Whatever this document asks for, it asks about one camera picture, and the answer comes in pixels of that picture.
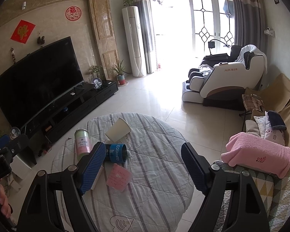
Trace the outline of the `person's left hand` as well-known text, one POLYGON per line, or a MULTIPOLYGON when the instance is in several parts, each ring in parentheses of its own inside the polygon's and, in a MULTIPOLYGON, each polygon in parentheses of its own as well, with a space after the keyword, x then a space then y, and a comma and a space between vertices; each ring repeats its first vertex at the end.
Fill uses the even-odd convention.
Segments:
POLYGON ((11 206, 8 202, 8 197, 5 194, 4 187, 0 184, 0 205, 2 214, 9 219, 11 216, 11 206))

